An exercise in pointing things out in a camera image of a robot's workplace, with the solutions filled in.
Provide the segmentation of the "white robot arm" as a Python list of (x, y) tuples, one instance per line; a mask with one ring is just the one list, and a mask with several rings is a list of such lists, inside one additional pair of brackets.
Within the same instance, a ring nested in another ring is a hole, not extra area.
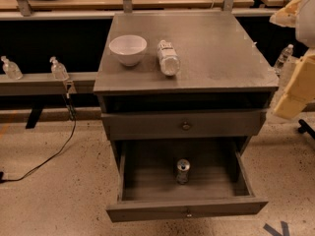
[(295, 38), (308, 47), (295, 64), (274, 113), (284, 119), (298, 115), (315, 98), (315, 0), (291, 0), (270, 17), (280, 27), (295, 28)]

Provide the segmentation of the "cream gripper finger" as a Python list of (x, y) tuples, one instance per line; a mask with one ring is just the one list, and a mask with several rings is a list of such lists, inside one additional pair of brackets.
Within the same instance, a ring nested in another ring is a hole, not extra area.
[(274, 114), (291, 119), (315, 98), (315, 49), (310, 48), (296, 62), (292, 76), (274, 108)]
[(291, 0), (283, 8), (276, 11), (269, 19), (273, 25), (285, 28), (294, 28), (296, 24), (296, 16), (298, 8), (302, 0)]

